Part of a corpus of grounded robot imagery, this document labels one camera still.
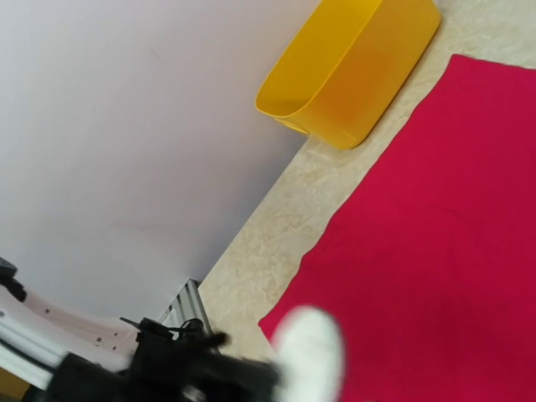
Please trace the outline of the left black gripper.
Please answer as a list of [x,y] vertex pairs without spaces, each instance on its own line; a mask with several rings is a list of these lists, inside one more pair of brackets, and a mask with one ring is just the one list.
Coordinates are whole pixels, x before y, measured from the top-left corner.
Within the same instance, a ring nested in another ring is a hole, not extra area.
[[273,363],[213,355],[228,342],[222,332],[208,335],[197,318],[180,327],[150,319],[137,325],[137,348],[126,368],[110,370],[68,354],[54,370],[47,401],[184,401],[182,391],[195,365],[219,382],[232,384],[253,398],[273,398],[281,374]]

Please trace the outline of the magenta t-shirt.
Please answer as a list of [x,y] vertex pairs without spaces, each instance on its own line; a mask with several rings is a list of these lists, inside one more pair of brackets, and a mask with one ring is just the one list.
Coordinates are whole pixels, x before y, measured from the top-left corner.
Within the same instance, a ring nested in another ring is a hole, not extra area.
[[337,319],[345,401],[535,398],[535,73],[453,55],[272,310]]

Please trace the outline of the yellow plastic basket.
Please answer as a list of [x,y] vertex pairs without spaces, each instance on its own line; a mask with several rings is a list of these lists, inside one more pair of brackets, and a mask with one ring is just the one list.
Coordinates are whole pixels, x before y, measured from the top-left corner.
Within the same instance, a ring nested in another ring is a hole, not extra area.
[[266,77],[256,109],[337,149],[354,148],[440,24],[431,0],[322,1]]

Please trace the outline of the green blue brooch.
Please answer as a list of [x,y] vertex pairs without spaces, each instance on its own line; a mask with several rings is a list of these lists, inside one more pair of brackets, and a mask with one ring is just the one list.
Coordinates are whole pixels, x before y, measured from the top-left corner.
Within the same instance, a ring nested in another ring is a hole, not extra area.
[[279,374],[275,401],[334,402],[343,386],[344,344],[332,316],[315,307],[288,312],[272,336]]

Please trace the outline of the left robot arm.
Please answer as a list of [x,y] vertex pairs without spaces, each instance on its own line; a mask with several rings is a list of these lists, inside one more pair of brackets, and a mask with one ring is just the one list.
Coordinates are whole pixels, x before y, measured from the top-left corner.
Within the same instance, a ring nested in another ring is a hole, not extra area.
[[194,282],[171,325],[91,317],[58,307],[1,263],[1,365],[29,384],[27,401],[272,401],[271,363],[220,353]]

